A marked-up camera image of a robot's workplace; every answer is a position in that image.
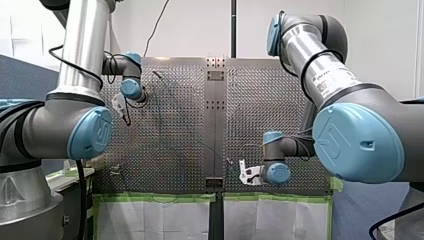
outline blue joint cap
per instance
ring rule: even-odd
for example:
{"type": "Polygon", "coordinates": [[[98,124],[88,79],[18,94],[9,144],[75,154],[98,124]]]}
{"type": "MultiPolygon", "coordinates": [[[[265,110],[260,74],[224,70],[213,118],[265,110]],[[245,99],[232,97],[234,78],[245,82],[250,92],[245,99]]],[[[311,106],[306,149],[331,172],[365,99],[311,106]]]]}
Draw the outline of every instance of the blue joint cap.
{"type": "Polygon", "coordinates": [[[135,52],[127,52],[125,53],[125,56],[131,58],[132,60],[136,61],[138,64],[141,64],[141,56],[138,53],[135,52]]]}
{"type": "Polygon", "coordinates": [[[284,134],[281,131],[266,132],[266,133],[264,133],[264,144],[274,142],[274,141],[281,139],[283,137],[284,137],[284,134]]]}
{"type": "Polygon", "coordinates": [[[325,168],[352,182],[386,183],[402,172],[405,156],[396,131],[378,113],[354,103],[320,111],[312,136],[325,168]]]}
{"type": "Polygon", "coordinates": [[[283,184],[289,181],[291,172],[289,167],[283,163],[274,163],[269,166],[266,178],[269,183],[283,184]]]}
{"type": "Polygon", "coordinates": [[[278,38],[280,37],[280,23],[279,23],[279,14],[274,16],[271,19],[271,23],[268,28],[268,36],[267,36],[267,53],[269,56],[278,56],[278,38]]]}
{"type": "Polygon", "coordinates": [[[68,157],[91,159],[102,154],[112,136],[112,115],[105,107],[94,107],[76,124],[68,141],[68,157]]]}
{"type": "Polygon", "coordinates": [[[143,94],[140,84],[132,78],[126,78],[121,83],[121,93],[131,100],[137,100],[143,94]]]}

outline pipe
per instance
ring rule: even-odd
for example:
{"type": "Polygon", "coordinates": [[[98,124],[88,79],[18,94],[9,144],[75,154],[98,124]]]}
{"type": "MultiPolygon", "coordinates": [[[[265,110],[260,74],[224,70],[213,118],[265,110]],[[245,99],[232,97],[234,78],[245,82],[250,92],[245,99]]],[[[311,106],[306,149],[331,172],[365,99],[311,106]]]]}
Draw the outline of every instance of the pipe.
{"type": "Polygon", "coordinates": [[[231,0],[231,58],[237,57],[237,0],[231,0]]]}
{"type": "MultiPolygon", "coordinates": [[[[115,0],[73,0],[69,7],[62,58],[96,75],[101,75],[107,20],[115,0]]],[[[84,95],[101,100],[97,79],[64,63],[58,86],[49,93],[84,95]]]]}

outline white label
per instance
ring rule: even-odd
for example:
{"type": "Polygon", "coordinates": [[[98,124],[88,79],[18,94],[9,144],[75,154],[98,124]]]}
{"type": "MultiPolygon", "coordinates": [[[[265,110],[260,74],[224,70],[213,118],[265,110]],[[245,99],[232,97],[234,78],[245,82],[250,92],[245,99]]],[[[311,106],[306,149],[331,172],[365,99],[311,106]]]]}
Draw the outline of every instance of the white label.
{"type": "Polygon", "coordinates": [[[361,83],[345,65],[339,62],[333,62],[325,70],[316,74],[312,82],[324,98],[361,83]]]}

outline pegboard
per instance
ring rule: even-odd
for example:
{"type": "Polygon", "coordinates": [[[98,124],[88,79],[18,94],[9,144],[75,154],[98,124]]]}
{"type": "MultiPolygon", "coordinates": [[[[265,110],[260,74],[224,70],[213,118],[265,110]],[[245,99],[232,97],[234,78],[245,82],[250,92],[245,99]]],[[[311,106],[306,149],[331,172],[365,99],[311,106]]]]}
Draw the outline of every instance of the pegboard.
{"type": "Polygon", "coordinates": [[[96,173],[95,192],[204,191],[205,66],[204,59],[143,59],[148,102],[142,108],[129,108],[129,127],[110,102],[119,92],[121,78],[105,84],[101,93],[113,111],[113,135],[104,155],[105,167],[96,173]]]}
{"type": "Polygon", "coordinates": [[[296,134],[306,100],[299,80],[276,60],[229,59],[226,68],[225,191],[328,195],[329,177],[317,158],[288,158],[292,177],[281,187],[240,182],[238,160],[245,159],[247,167],[262,165],[263,134],[270,130],[296,134]]]}
{"type": "MultiPolygon", "coordinates": [[[[284,73],[277,60],[224,61],[222,81],[210,81],[208,59],[143,59],[148,103],[130,108],[130,127],[112,110],[112,143],[104,154],[105,167],[96,173],[96,193],[203,193],[212,174],[224,178],[225,191],[327,194],[329,178],[315,158],[288,159],[292,179],[284,187],[241,184],[238,160],[260,165],[262,149],[253,145],[261,145],[268,130],[295,134],[305,98],[298,80],[284,73]]],[[[102,90],[108,107],[120,82],[118,77],[102,90]]]]}

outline robotic arm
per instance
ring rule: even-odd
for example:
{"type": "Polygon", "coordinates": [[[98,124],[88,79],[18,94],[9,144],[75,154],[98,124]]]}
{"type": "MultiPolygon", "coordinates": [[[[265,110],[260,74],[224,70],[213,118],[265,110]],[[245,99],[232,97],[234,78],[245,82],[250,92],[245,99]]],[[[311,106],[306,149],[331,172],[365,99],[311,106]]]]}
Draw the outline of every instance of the robotic arm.
{"type": "Polygon", "coordinates": [[[62,239],[62,197],[52,195],[41,159],[91,159],[105,151],[112,115],[99,95],[102,74],[123,75],[121,94],[130,101],[146,99],[140,56],[104,55],[115,0],[42,3],[59,4],[55,10],[66,12],[63,53],[57,57],[62,64],[57,87],[45,102],[0,101],[0,235],[5,239],[62,239]]]}
{"type": "Polygon", "coordinates": [[[346,39],[342,25],[328,16],[281,12],[272,19],[268,54],[279,56],[283,67],[290,65],[299,77],[310,100],[300,130],[304,134],[312,127],[313,141],[299,148],[299,142],[293,144],[281,132],[265,133],[264,182],[288,180],[284,157],[293,156],[288,154],[293,149],[296,156],[305,156],[297,148],[316,153],[329,172],[347,181],[424,180],[424,135],[419,130],[424,106],[399,103],[382,87],[362,83],[343,64],[346,39]]]}

